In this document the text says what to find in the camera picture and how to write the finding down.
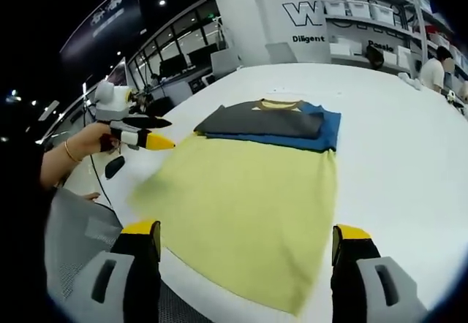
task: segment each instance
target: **window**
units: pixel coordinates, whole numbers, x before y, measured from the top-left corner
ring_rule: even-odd
[[[173,58],[177,55],[179,55],[179,52],[176,45],[176,41],[174,40],[161,49],[162,60],[168,60],[169,58]]]
[[[149,66],[151,67],[151,71],[159,75],[159,64],[161,64],[161,56],[159,56],[159,54],[156,52],[156,53],[153,53],[152,57],[150,57],[148,60],[149,60]]]
[[[129,64],[129,68],[133,75],[133,78],[135,79],[135,85],[137,86],[137,88],[138,89],[145,88],[145,85],[143,84],[143,79],[141,78],[140,73],[137,70],[137,64],[135,60]]]
[[[221,39],[221,34],[219,33],[219,27],[216,22],[209,23],[205,27],[203,27],[205,31],[206,39],[208,40],[208,44],[219,43]]]
[[[207,0],[206,3],[201,4],[198,8],[198,15],[200,20],[210,20],[213,17],[219,16],[218,6],[215,0]]]
[[[145,83],[144,85],[151,84],[151,70],[149,69],[149,64],[146,61],[143,61],[140,66],[138,66],[140,69],[140,73],[143,76],[143,82]]]
[[[205,46],[201,30],[190,31],[182,35],[177,39],[178,44],[181,47],[182,53],[185,56],[187,64],[190,66],[189,54]]]
[[[195,16],[195,12],[189,12],[185,14],[181,18],[179,18],[174,23],[174,31],[175,34],[185,34],[191,27],[197,24],[197,16]]]
[[[146,54],[146,57],[147,58],[150,58],[152,57],[152,55],[156,52],[157,53],[157,49],[156,49],[156,44],[155,44],[155,41],[154,39],[151,41],[151,43],[149,43],[148,45],[146,45],[145,47],[145,54]]]
[[[170,41],[174,40],[173,32],[170,28],[166,28],[161,34],[156,37],[156,42],[158,43],[159,49],[162,50],[164,46],[166,46]]]

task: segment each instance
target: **yellow towel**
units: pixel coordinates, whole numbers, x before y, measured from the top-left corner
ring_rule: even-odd
[[[130,205],[164,245],[248,300],[297,315],[331,234],[335,153],[190,137]]]

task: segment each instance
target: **white container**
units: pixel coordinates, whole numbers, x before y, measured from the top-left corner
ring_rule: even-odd
[[[367,1],[347,0],[351,15],[355,18],[371,18],[369,3]]]
[[[351,55],[350,46],[347,44],[330,43],[330,53],[334,55]]]
[[[452,54],[453,60],[455,61],[455,63],[461,67],[463,63],[461,61],[461,52],[460,52],[460,50],[458,50],[453,45],[450,45],[450,53]]]
[[[395,26],[393,19],[393,9],[391,7],[384,7],[383,5],[370,4],[372,18],[376,21],[389,23]]]
[[[383,60],[384,60],[384,64],[396,65],[397,57],[396,57],[396,54],[389,53],[388,51],[384,51]]]
[[[411,69],[407,54],[411,54],[411,49],[402,47],[401,45],[397,47],[396,55],[398,56],[398,66],[404,69]]]
[[[446,38],[442,37],[440,34],[430,33],[429,39],[438,46],[443,46],[447,50],[450,49],[450,42]]]
[[[328,15],[346,16],[344,0],[323,0]]]
[[[336,36],[335,39],[338,44],[349,45],[351,49],[351,55],[362,55],[363,43],[356,42],[355,40],[348,39],[343,36]]]
[[[461,68],[468,73],[468,59],[464,55],[461,56]]]

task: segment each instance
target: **gray t-shirt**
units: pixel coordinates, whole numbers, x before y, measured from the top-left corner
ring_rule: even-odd
[[[244,102],[231,107],[221,106],[200,123],[195,131],[211,134],[276,135],[306,139],[319,137],[323,113],[307,114],[300,110],[291,110],[291,107],[271,109],[264,107],[264,102],[270,101]]]

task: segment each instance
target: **banner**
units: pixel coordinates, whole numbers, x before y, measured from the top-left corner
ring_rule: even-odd
[[[116,57],[144,29],[138,0],[105,0],[60,50],[65,72],[79,83]]]
[[[331,62],[320,0],[255,1],[267,44],[287,43],[298,62]]]

